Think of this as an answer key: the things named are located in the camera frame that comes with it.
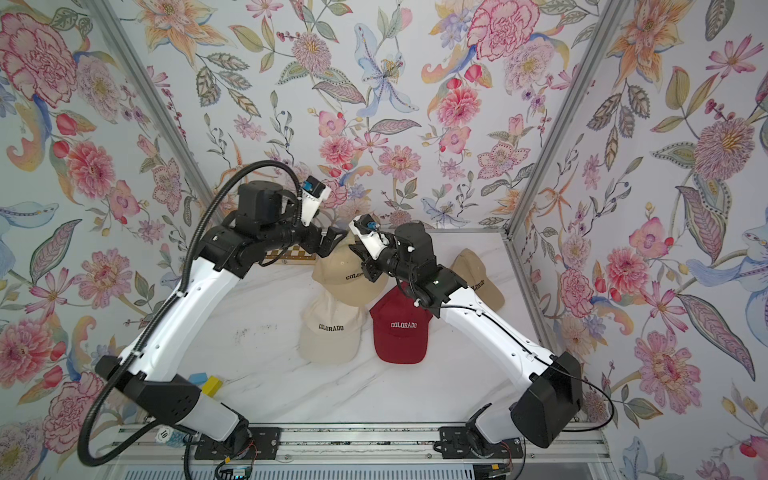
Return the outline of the tan cap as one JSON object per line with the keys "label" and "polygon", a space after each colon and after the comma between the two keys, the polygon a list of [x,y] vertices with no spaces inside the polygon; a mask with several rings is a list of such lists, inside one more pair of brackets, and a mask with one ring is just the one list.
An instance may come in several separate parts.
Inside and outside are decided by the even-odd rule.
{"label": "tan cap", "polygon": [[362,260],[350,249],[355,236],[348,233],[325,258],[314,266],[312,279],[338,301],[351,307],[370,304],[385,290],[388,279],[368,280],[363,273]]}
{"label": "tan cap", "polygon": [[505,305],[504,295],[490,280],[485,264],[474,251],[463,249],[456,256],[451,270],[459,275],[494,312],[498,312]]}

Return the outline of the red Colorado cap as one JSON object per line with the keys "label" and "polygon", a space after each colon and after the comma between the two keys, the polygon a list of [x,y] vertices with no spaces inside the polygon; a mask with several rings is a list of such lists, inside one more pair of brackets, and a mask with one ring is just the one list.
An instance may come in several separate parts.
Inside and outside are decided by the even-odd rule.
{"label": "red Colorado cap", "polygon": [[426,356],[433,315],[415,305],[398,287],[383,295],[369,310],[377,356],[400,365],[420,363]]}

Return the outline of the cream Colorado cap front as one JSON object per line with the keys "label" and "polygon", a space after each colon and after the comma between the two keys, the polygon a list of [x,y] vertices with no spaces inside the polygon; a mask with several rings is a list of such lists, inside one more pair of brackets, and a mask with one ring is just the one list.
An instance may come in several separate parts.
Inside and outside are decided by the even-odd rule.
{"label": "cream Colorado cap front", "polygon": [[298,353],[323,365],[348,363],[357,355],[368,311],[340,302],[328,292],[301,312]]}

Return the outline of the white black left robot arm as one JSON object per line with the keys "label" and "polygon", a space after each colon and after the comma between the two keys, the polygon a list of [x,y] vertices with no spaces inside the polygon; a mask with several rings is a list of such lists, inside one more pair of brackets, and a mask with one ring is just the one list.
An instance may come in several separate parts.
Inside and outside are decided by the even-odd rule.
{"label": "white black left robot arm", "polygon": [[330,194],[330,187],[314,177],[302,183],[298,195],[273,182],[240,185],[237,209],[194,248],[189,282],[170,296],[172,305],[159,325],[125,353],[102,357],[97,374],[161,424],[243,450],[250,442],[247,421],[183,379],[181,360],[219,302],[269,252],[300,246],[320,257],[331,253],[345,231],[313,222]]}

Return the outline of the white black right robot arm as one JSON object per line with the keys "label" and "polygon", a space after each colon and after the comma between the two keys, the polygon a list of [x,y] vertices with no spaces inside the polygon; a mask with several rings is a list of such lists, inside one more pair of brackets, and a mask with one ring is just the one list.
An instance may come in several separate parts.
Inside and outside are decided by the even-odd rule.
{"label": "white black right robot arm", "polygon": [[482,409],[471,430],[490,444],[522,437],[537,447],[549,447],[581,409],[579,362],[526,338],[457,273],[441,265],[422,223],[405,223],[387,233],[371,216],[362,215],[349,229],[357,238],[350,249],[361,259],[369,281],[387,275],[404,282],[416,306],[472,340],[510,378],[515,391],[509,405]]}

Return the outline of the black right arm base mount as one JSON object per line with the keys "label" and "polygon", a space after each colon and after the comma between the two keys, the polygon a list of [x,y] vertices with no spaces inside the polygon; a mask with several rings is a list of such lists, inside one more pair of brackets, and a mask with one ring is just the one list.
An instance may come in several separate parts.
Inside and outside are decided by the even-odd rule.
{"label": "black right arm base mount", "polygon": [[440,427],[433,450],[444,460],[505,460],[511,463],[514,459],[522,459],[524,453],[519,438],[491,444],[479,433],[476,420],[490,406],[490,403],[484,405],[460,426]]}

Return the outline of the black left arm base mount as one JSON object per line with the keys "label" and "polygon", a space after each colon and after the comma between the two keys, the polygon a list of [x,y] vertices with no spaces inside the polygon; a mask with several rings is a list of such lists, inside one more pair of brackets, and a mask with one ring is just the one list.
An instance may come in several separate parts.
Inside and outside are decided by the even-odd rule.
{"label": "black left arm base mount", "polygon": [[226,458],[275,460],[280,446],[280,427],[249,425],[241,422],[234,432],[223,441],[215,441],[203,435],[194,449],[195,460],[222,461]]}

